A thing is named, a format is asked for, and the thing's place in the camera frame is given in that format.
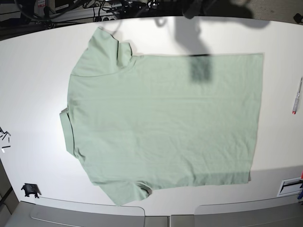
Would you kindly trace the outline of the black plastic bracket part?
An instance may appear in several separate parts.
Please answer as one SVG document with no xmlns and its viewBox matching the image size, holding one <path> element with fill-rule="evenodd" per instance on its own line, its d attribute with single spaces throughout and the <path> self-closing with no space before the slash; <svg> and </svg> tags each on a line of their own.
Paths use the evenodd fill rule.
<svg viewBox="0 0 303 227">
<path fill-rule="evenodd" d="M 41 195 L 41 192 L 36 184 L 25 183 L 21 190 L 25 192 L 25 197 L 30 197 L 32 194 L 35 198 L 39 199 L 39 194 Z"/>
</svg>

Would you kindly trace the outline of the white power strip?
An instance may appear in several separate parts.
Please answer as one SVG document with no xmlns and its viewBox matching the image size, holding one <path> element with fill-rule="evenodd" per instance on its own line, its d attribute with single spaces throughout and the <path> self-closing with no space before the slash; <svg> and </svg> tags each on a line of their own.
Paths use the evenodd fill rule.
<svg viewBox="0 0 303 227">
<path fill-rule="evenodd" d="M 117 20 L 115 16 L 101 16 L 100 21 L 112 21 L 112 20 Z"/>
</svg>

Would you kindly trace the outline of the light green T-shirt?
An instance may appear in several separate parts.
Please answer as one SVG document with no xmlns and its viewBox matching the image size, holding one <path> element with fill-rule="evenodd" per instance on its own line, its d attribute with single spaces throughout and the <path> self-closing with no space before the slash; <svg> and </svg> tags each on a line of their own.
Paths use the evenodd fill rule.
<svg viewBox="0 0 303 227">
<path fill-rule="evenodd" d="M 154 190 L 246 184 L 262 80 L 260 53 L 135 56 L 98 28 L 60 113 L 66 150 L 118 206 Z"/>
</svg>

